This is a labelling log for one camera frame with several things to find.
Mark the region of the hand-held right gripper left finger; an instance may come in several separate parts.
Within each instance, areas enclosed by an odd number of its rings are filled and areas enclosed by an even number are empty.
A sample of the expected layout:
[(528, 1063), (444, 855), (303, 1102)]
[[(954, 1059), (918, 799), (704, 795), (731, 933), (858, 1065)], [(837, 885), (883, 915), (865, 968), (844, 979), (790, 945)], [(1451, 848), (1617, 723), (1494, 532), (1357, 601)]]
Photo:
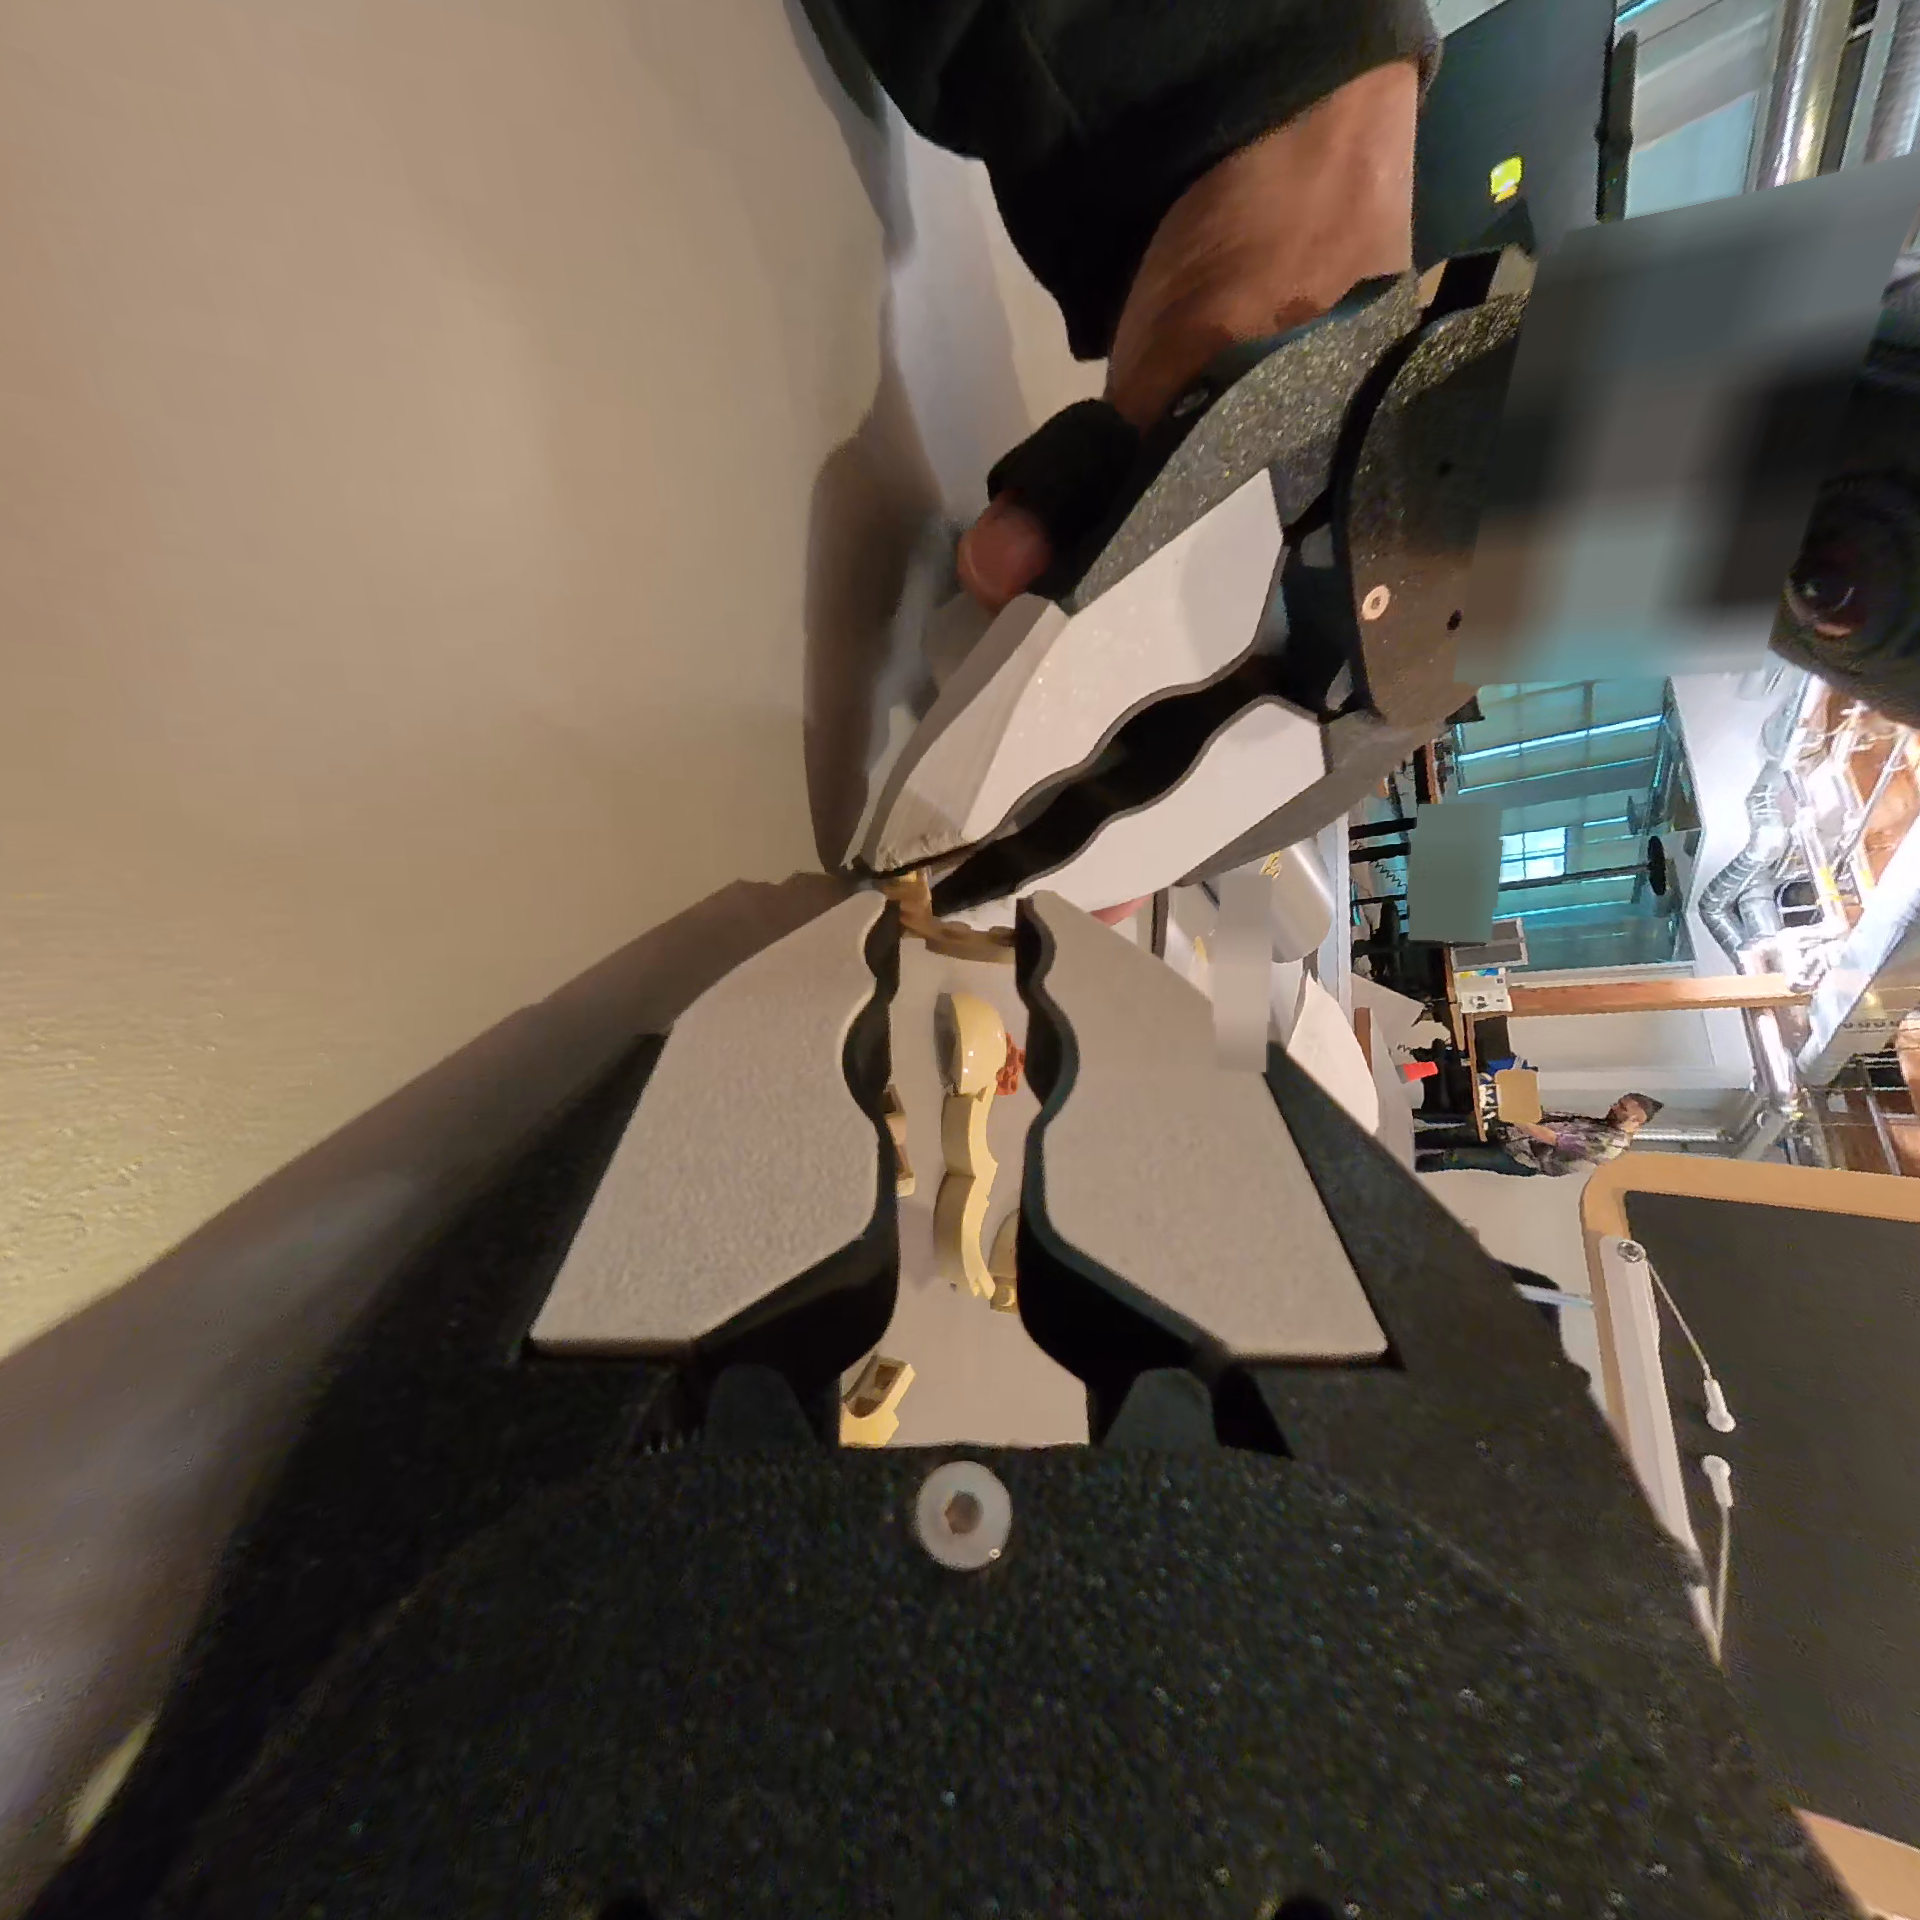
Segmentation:
[(887, 893), (853, 893), (675, 1021), (533, 1321), (540, 1355), (693, 1355), (893, 1236), (894, 1155), (848, 1042), (860, 1016), (887, 1041), (894, 953)]

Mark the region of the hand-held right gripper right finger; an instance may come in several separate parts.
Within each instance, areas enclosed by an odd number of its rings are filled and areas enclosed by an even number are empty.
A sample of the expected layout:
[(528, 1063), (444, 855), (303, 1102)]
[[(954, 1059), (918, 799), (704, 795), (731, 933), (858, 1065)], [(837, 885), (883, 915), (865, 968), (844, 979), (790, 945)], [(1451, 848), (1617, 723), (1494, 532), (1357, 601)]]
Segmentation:
[(1214, 1006), (1165, 959), (1063, 893), (1021, 903), (1028, 1145), (1021, 1312), (1068, 1349), (1091, 1308), (1055, 1306), (1087, 1279), (1181, 1352), (1223, 1363), (1375, 1363), (1390, 1336), (1255, 1068), (1230, 1068)]

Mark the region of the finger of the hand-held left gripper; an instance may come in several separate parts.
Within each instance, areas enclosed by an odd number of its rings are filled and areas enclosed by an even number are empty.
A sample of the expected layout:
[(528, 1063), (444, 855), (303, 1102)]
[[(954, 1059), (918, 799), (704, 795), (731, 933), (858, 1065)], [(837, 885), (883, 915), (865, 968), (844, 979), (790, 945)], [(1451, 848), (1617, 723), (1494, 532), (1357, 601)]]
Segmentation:
[(1134, 711), (1260, 668), (1255, 636), (1281, 559), (1260, 465), (1083, 612), (1038, 595), (1008, 602), (908, 738), (853, 856), (874, 875), (957, 869)]
[(1324, 721), (1245, 668), (1134, 711), (935, 885), (961, 916), (1038, 892), (1098, 912), (1184, 883), (1327, 771)]

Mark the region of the tan curved plate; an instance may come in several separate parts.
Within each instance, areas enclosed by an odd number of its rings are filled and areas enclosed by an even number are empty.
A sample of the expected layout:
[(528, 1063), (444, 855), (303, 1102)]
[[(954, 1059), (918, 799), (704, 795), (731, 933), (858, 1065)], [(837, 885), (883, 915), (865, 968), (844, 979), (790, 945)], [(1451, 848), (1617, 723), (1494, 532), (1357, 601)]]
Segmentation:
[(931, 906), (925, 872), (877, 881), (877, 892), (898, 909), (901, 938), (954, 963), (1011, 965), (1017, 931), (1011, 926), (968, 926), (943, 921)]

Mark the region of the person's left forearm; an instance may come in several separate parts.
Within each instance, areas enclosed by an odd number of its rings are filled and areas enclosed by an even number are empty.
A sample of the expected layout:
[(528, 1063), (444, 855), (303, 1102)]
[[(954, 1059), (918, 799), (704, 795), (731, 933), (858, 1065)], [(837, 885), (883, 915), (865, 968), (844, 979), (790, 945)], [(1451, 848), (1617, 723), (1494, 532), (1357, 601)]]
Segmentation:
[(1154, 229), (1335, 89), (1444, 48), (1423, 2), (810, 2), (901, 118), (978, 159), (1078, 361), (1113, 352)]

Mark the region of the grey desk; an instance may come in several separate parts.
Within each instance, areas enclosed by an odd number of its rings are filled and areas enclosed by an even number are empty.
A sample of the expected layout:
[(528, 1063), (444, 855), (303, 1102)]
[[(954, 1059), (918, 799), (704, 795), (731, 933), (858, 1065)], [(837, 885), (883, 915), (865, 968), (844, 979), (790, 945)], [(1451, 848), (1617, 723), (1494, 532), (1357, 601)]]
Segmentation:
[(3, 1913), (323, 1356), (833, 903), (1098, 389), (798, 2), (3, 5)]

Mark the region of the person's left hand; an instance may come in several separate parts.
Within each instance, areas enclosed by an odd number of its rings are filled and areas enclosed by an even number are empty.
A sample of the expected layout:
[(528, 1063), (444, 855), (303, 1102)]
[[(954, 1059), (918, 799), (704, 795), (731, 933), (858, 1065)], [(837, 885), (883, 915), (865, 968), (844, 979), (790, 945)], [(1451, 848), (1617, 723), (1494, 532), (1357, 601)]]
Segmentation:
[(1330, 315), (1360, 282), (1413, 265), (1427, 83), (1410, 62), (1381, 66), (1177, 196), (1098, 361), (1124, 425), (1164, 419), (1223, 349)]

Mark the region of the tan quarter dome brick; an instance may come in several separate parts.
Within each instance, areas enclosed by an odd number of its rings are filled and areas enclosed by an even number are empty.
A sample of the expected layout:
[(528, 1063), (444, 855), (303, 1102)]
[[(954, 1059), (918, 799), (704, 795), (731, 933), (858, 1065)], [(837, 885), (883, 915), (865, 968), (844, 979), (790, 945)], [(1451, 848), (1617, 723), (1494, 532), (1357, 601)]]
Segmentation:
[(1008, 1033), (987, 998), (968, 991), (937, 993), (935, 1042), (940, 1076), (951, 1096), (997, 1095)]

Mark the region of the tan hollow corner brick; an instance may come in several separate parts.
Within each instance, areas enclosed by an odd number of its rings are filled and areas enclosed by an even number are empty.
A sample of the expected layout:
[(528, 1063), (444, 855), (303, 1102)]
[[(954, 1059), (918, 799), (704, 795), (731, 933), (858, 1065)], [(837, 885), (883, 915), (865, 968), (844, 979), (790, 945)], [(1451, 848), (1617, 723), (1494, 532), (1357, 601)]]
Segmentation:
[(840, 1396), (840, 1445), (887, 1449), (901, 1432), (901, 1403), (918, 1369), (908, 1359), (871, 1355)]

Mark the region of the black floor lamp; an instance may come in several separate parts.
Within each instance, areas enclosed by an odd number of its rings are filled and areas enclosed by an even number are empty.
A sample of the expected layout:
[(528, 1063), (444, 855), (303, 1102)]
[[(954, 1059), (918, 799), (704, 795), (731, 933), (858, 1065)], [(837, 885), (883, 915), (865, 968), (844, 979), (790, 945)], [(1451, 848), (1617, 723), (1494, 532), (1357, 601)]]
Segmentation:
[(1468, 901), (1494, 901), (1498, 893), (1550, 893), (1565, 889), (1625, 889), (1625, 901), (1667, 901), (1677, 892), (1677, 866), (1667, 843), (1651, 838), (1638, 848), (1640, 861), (1611, 866), (1575, 866), (1575, 848), (1565, 829), (1541, 829), (1504, 833), (1500, 841), (1468, 841), (1421, 846), (1407, 841), (1354, 841), (1351, 855), (1367, 866), (1398, 866), (1413, 901), (1418, 885), (1457, 883)]

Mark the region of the large black monitor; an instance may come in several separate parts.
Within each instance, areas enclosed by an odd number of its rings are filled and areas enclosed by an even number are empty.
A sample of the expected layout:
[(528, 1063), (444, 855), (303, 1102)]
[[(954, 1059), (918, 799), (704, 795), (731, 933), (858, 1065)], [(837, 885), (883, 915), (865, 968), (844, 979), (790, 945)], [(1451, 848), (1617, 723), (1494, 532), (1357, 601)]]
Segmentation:
[(1447, 38), (1414, 158), (1414, 268), (1625, 216), (1638, 35), (1617, 2), (1498, 2)]

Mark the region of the tan framed screen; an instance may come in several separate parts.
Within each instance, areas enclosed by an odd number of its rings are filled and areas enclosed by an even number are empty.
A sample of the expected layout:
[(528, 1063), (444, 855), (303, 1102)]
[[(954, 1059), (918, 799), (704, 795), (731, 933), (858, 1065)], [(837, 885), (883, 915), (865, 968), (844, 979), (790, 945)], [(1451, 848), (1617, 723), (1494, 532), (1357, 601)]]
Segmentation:
[(1795, 1802), (1918, 1845), (1918, 1181), (1625, 1155), (1581, 1193), (1605, 1416)]

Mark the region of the silver ventilation duct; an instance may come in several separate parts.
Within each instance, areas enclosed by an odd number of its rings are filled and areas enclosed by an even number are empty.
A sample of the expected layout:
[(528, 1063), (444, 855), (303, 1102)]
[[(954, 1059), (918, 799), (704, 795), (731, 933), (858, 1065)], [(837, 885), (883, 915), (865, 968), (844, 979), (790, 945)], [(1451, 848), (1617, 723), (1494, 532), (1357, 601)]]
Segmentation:
[(1684, 709), (1703, 843), (1701, 953), (1804, 993), (1784, 1042), (1805, 1085), (1918, 1049), (1918, 732), (1795, 671)]

